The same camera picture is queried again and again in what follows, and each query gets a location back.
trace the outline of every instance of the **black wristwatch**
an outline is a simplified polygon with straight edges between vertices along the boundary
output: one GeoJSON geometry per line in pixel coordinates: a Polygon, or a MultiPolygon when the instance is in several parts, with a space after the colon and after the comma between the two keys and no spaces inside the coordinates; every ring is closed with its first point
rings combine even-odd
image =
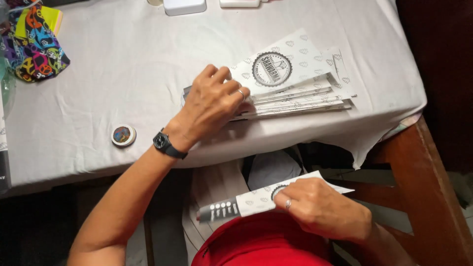
{"type": "Polygon", "coordinates": [[[161,131],[154,137],[153,139],[153,144],[156,147],[156,149],[162,153],[165,153],[171,157],[178,158],[178,159],[184,159],[187,156],[187,152],[183,153],[178,150],[176,150],[171,142],[169,141],[169,137],[164,134],[161,129],[161,131]]]}

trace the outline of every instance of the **watch face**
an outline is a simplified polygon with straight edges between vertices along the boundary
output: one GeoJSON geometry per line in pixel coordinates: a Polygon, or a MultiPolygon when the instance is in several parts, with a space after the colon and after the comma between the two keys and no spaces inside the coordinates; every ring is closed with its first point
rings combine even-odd
{"type": "Polygon", "coordinates": [[[155,145],[156,148],[161,149],[166,144],[166,137],[159,135],[156,137],[155,145]]]}

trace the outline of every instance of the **stack of paper bags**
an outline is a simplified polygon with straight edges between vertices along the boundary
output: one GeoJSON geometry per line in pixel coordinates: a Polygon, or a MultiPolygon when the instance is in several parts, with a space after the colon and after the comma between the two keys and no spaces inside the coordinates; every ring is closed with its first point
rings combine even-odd
{"type": "Polygon", "coordinates": [[[251,90],[255,110],[233,120],[351,108],[356,96],[340,50],[323,53],[304,29],[277,41],[230,68],[233,79],[251,90]]]}

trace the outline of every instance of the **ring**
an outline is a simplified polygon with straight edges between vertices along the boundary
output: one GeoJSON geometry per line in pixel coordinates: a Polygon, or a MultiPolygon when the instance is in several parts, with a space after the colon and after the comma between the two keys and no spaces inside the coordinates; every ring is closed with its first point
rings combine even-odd
{"type": "Polygon", "coordinates": [[[288,199],[288,200],[286,201],[286,210],[287,210],[287,211],[288,211],[289,208],[291,207],[291,204],[292,204],[292,200],[291,200],[291,199],[288,199]]]}
{"type": "Polygon", "coordinates": [[[245,99],[246,99],[245,94],[244,94],[241,90],[237,90],[237,91],[238,91],[239,93],[241,93],[241,95],[243,95],[243,101],[241,101],[241,102],[244,102],[245,99]]]}

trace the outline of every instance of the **person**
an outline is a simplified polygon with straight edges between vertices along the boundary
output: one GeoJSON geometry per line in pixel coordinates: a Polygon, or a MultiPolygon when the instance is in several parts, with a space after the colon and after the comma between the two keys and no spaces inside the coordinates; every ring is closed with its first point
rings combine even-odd
{"type": "MultiPolygon", "coordinates": [[[[231,79],[227,67],[208,65],[162,133],[185,154],[240,112],[249,95],[248,88],[231,79]]],[[[68,265],[123,266],[128,239],[177,160],[152,145],[131,165],[83,223],[68,265]]],[[[274,202],[282,212],[239,217],[219,227],[192,265],[330,265],[325,239],[344,240],[355,258],[368,265],[416,265],[395,238],[373,222],[368,208],[318,178],[291,183],[274,202]]]]}

